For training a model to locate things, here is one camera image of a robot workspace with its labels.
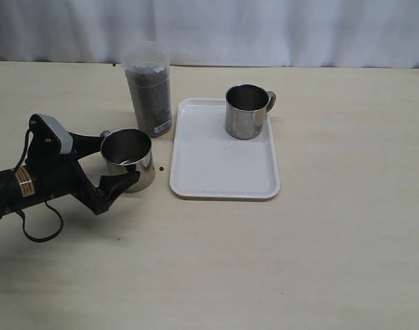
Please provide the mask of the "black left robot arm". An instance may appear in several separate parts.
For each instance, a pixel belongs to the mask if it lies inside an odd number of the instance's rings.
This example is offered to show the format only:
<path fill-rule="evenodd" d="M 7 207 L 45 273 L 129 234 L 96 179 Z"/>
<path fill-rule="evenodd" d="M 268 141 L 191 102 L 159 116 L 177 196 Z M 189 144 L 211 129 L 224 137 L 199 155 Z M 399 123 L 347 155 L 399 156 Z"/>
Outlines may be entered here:
<path fill-rule="evenodd" d="M 94 186 L 79 160 L 100 152 L 106 135 L 68 132 L 56 118 L 36 113 L 25 132 L 21 158 L 14 168 L 0 171 L 0 220 L 11 213 L 25 218 L 24 210 L 71 195 L 95 215 L 139 181 L 138 171 L 103 175 Z"/>

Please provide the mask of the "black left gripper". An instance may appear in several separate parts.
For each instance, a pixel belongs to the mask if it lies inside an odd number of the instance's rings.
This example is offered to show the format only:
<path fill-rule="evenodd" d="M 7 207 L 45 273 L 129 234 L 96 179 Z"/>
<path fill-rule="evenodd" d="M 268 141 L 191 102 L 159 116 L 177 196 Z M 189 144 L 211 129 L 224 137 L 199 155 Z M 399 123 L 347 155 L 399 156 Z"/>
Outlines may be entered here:
<path fill-rule="evenodd" d="M 36 180 L 36 192 L 43 201 L 73 195 L 95 215 L 109 210 L 110 205 L 127 189 L 136 184 L 140 172 L 103 175 L 95 187 L 84 173 L 79 160 L 98 153 L 102 136 L 87 136 L 69 132 L 73 139 L 71 152 L 59 155 L 57 141 L 49 140 L 40 130 L 37 113 L 30 118 L 33 134 L 26 158 L 26 167 Z"/>

